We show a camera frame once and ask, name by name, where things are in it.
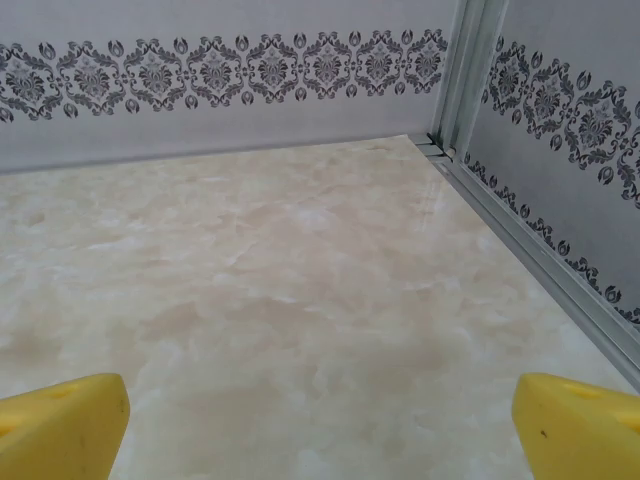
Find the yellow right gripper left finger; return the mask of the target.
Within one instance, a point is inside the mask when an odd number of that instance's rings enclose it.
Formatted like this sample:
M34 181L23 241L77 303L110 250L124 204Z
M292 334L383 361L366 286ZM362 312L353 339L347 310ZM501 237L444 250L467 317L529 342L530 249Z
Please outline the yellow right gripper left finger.
M90 375L1 400L3 479L106 479L130 416L122 377Z

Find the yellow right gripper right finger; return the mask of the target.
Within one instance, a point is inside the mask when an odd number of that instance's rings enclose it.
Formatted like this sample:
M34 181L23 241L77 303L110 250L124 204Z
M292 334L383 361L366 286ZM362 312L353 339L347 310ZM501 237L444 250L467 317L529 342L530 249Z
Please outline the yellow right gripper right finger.
M637 395L527 373L516 385L512 419L537 480L639 477Z

